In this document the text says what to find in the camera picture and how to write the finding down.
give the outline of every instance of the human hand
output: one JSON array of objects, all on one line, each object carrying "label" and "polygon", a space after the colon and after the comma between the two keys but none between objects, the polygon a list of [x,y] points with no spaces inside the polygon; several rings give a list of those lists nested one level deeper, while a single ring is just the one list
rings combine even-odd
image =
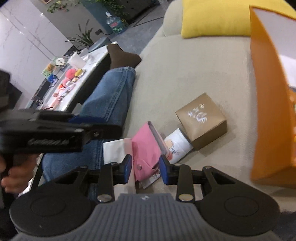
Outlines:
[{"label": "human hand", "polygon": [[[17,162],[21,161],[21,165],[10,168],[8,176],[1,181],[1,186],[5,188],[6,193],[21,193],[27,187],[33,177],[33,170],[36,166],[36,158],[38,154],[31,155],[15,155]],[[6,169],[6,162],[0,156],[0,173]]]}]

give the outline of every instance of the kraft paper box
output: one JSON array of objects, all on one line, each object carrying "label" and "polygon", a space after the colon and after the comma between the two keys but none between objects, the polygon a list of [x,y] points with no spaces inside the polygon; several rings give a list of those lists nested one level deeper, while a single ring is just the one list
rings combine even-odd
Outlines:
[{"label": "kraft paper box", "polygon": [[206,93],[176,111],[176,115],[196,150],[227,132],[225,116]]}]

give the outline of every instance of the gray wall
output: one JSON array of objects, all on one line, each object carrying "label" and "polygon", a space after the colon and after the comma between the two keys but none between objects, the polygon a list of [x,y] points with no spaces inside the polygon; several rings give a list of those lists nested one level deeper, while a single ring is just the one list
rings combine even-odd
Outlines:
[{"label": "gray wall", "polygon": [[[77,6],[69,6],[68,12],[65,12],[64,10],[55,11],[54,13],[47,12],[48,7],[51,5],[51,3],[54,3],[54,1],[44,4],[40,0],[30,0],[35,7],[39,9],[40,12],[42,12],[50,22],[53,23],[53,25],[60,30],[62,34],[66,36],[66,38],[69,37],[77,37],[76,34],[79,34],[78,29],[78,23],[80,23],[82,31],[84,30],[86,21],[89,20],[88,29],[94,28],[91,34],[91,39],[93,41],[97,41],[100,37],[103,36],[103,34],[100,34],[99,36],[95,34],[96,31],[99,29],[102,29],[102,26],[99,24],[99,22],[91,15],[91,13],[82,5],[78,4]],[[80,44],[73,42],[73,44],[77,47]]]}]

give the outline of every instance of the picture frame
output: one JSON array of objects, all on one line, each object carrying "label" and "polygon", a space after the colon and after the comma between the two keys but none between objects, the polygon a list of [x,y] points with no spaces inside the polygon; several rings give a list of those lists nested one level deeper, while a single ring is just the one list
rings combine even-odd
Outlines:
[{"label": "picture frame", "polygon": [[41,2],[43,2],[44,4],[48,4],[50,3],[52,0],[41,0]]}]

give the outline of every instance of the beige sofa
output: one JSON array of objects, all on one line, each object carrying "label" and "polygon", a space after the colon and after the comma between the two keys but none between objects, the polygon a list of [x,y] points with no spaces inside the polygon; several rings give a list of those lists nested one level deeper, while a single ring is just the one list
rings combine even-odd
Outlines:
[{"label": "beige sofa", "polygon": [[[296,190],[254,185],[250,181],[257,140],[256,85],[249,37],[183,39],[182,0],[173,1],[164,24],[141,53],[137,79],[125,126],[132,137],[152,121],[164,136],[181,127],[175,111],[206,92],[228,121],[228,132],[181,163],[201,170],[211,165],[270,194],[281,210],[296,211]],[[176,186],[157,180],[139,193],[176,194]],[[199,186],[196,199],[201,199]]]}]

